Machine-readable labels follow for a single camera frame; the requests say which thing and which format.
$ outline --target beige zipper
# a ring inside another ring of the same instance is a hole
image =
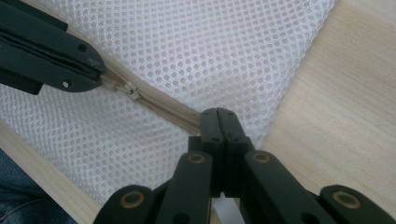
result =
[[[57,19],[62,19],[37,0],[24,0],[24,2]],[[106,89],[122,91],[128,94],[132,100],[145,105],[158,115],[184,129],[189,134],[198,134],[199,113],[197,111],[151,87],[108,53],[93,44],[89,38],[76,28],[69,26],[67,33],[90,43],[101,55],[107,67],[107,73],[102,75],[102,83]]]

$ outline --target person's leg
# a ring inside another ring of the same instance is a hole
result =
[[[0,223],[76,222],[0,149]]]

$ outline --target tabletop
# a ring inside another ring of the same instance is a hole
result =
[[[396,218],[395,11],[393,0],[337,3],[291,82],[262,149],[312,192],[345,185]],[[92,223],[101,205],[1,120],[0,148],[78,223]],[[216,214],[212,223],[219,223]]]

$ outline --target brass screw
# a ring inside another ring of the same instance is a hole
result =
[[[270,160],[270,157],[262,152],[259,152],[253,155],[253,160],[261,163],[266,163]]]
[[[192,154],[188,158],[189,162],[199,164],[205,161],[205,157],[201,154]]]
[[[131,191],[122,195],[120,204],[124,208],[135,208],[145,201],[145,195],[140,191]]]
[[[338,190],[332,194],[332,197],[335,199],[336,202],[340,203],[341,205],[347,208],[360,208],[361,201],[352,194],[346,193],[342,190]]]

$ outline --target white mesh fabric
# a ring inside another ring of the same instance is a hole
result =
[[[181,103],[236,112],[259,147],[335,0],[39,1]],[[187,150],[185,133],[120,93],[0,92],[1,119],[101,203],[157,186]]]

